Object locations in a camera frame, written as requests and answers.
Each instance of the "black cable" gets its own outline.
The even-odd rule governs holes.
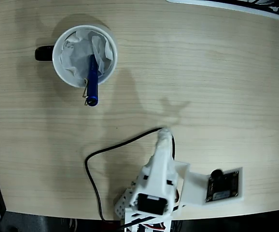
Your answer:
[[[91,153],[89,156],[86,157],[86,159],[85,159],[85,168],[86,168],[86,172],[87,172],[87,175],[88,175],[88,177],[89,177],[89,180],[90,180],[90,182],[91,182],[91,184],[92,184],[92,187],[93,187],[93,189],[94,189],[94,191],[95,191],[95,194],[96,194],[96,197],[97,197],[97,202],[98,202],[98,210],[99,210],[100,218],[101,218],[101,220],[102,220],[103,222],[112,223],[111,221],[105,220],[104,217],[103,217],[101,198],[100,198],[100,195],[99,195],[97,186],[96,186],[96,184],[95,184],[95,182],[94,182],[94,180],[93,180],[93,178],[92,178],[92,176],[91,176],[91,174],[90,174],[89,168],[88,168],[88,161],[89,161],[89,159],[92,158],[93,156],[97,155],[97,154],[100,154],[100,153],[103,153],[103,152],[106,152],[106,151],[110,151],[110,150],[113,150],[113,149],[116,149],[116,148],[125,146],[125,145],[127,145],[127,144],[129,144],[129,143],[132,143],[132,142],[134,142],[134,141],[136,141],[136,140],[138,140],[138,139],[140,139],[140,138],[142,138],[142,137],[144,137],[144,136],[146,136],[146,135],[149,135],[149,134],[151,134],[151,133],[157,132],[157,131],[159,131],[160,129],[162,129],[162,128],[155,128],[155,129],[149,130],[149,131],[147,131],[147,132],[145,132],[145,133],[143,133],[143,134],[140,134],[140,135],[138,135],[138,136],[136,136],[136,137],[134,137],[134,138],[132,138],[132,139],[129,139],[129,140],[125,141],[125,142],[122,142],[122,143],[120,143],[120,144],[117,144],[117,145],[114,145],[114,146],[110,146],[110,147],[107,147],[107,148],[105,148],[105,149],[102,149],[102,150],[96,151],[96,152],[94,152],[94,153]],[[174,140],[174,136],[172,136],[172,156],[173,156],[173,159],[175,159],[175,140]]]
[[[251,4],[256,4],[257,2],[259,2],[260,0],[255,0],[253,2],[250,2]]]
[[[137,224],[141,224],[143,222],[146,222],[146,221],[149,221],[151,219],[154,219],[155,217],[152,217],[152,216],[149,216],[149,217],[144,217],[142,219],[135,219],[134,221],[132,222],[129,222],[125,225],[122,225],[120,226],[119,228],[117,228],[116,230],[114,230],[113,232],[119,232],[120,230],[123,230],[124,228],[128,228],[130,226],[134,226],[134,225],[137,225]]]

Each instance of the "floor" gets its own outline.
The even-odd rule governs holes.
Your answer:
[[[116,226],[99,220],[77,220],[76,232],[98,232]],[[279,230],[279,211],[201,220],[184,220],[172,232],[265,232]],[[74,232],[75,220],[7,212],[0,232]]]

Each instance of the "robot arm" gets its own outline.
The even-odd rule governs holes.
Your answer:
[[[115,205],[115,213],[124,224],[148,218],[143,225],[146,232],[170,231],[171,221],[183,206],[210,207],[243,199],[242,168],[210,175],[193,173],[190,164],[177,162],[172,157],[172,134],[169,129],[158,131],[155,152],[142,167],[131,188],[127,188]],[[179,202],[176,196],[178,179],[183,179]],[[137,232],[138,225],[129,226]]]

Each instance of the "wooden table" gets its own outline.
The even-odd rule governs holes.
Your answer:
[[[101,23],[119,61],[85,107],[34,50]],[[0,187],[9,211],[97,219],[84,158],[157,126],[193,171],[243,166],[245,201],[180,218],[279,209],[279,21],[165,0],[0,0]],[[105,218],[153,153],[156,134],[91,160]]]

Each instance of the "blue pen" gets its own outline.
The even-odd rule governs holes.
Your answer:
[[[89,63],[86,104],[96,106],[98,104],[98,63],[95,55],[90,56]]]

